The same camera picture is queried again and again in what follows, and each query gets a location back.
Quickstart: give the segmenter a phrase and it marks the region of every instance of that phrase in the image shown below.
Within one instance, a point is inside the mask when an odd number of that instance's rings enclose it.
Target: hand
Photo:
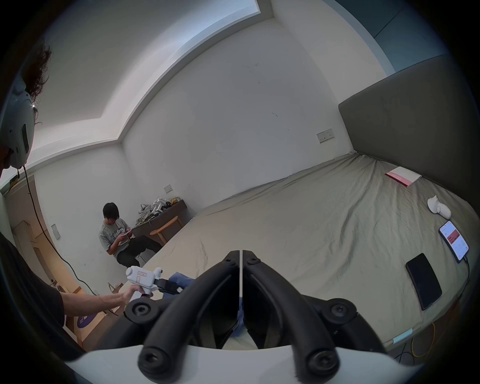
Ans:
[[[128,238],[128,235],[127,235],[126,233],[122,233],[121,235],[118,235],[118,236],[117,236],[116,240],[118,240],[119,243],[120,243],[120,242],[122,242],[122,241],[127,240],[127,238]]]
[[[140,292],[141,294],[145,293],[144,289],[141,286],[135,285],[135,284],[130,285],[127,288],[127,290],[124,293],[122,293],[123,301],[125,302],[125,305],[128,305],[128,303],[130,302],[130,299],[133,296],[133,293],[137,291]]]

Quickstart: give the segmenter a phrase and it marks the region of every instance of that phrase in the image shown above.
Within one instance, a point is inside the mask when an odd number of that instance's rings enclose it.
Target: headset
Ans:
[[[25,88],[25,82],[17,75],[0,126],[0,142],[13,151],[10,165],[17,169],[27,162],[35,130],[36,109]]]

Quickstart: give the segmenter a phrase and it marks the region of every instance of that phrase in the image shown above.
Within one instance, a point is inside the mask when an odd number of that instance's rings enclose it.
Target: ceiling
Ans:
[[[48,81],[38,98],[42,124],[37,128],[101,117],[120,81],[145,50],[169,43],[167,39],[155,41],[157,37],[202,8],[218,8],[216,3],[219,1],[77,1],[45,34],[52,56]]]
[[[78,0],[45,33],[52,56],[27,168],[121,140],[166,73],[256,14],[256,0]],[[4,190],[15,174],[4,170]]]

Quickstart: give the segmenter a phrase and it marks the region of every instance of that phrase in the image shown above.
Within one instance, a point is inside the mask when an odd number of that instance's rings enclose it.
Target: curly hair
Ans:
[[[45,41],[42,40],[36,46],[22,70],[22,79],[26,85],[25,90],[30,94],[33,101],[42,93],[43,85],[48,80],[48,77],[45,78],[45,72],[51,54],[50,47],[46,47]]]

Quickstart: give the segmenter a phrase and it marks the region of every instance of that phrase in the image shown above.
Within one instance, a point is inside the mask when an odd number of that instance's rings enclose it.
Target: black pants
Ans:
[[[126,267],[131,267],[132,265],[139,267],[140,263],[137,259],[135,259],[135,256],[138,256],[140,253],[145,251],[145,249],[150,249],[157,253],[162,249],[162,246],[160,243],[157,243],[155,240],[152,240],[145,235],[135,237],[130,239],[128,247],[117,255],[117,261],[119,264],[122,264]]]

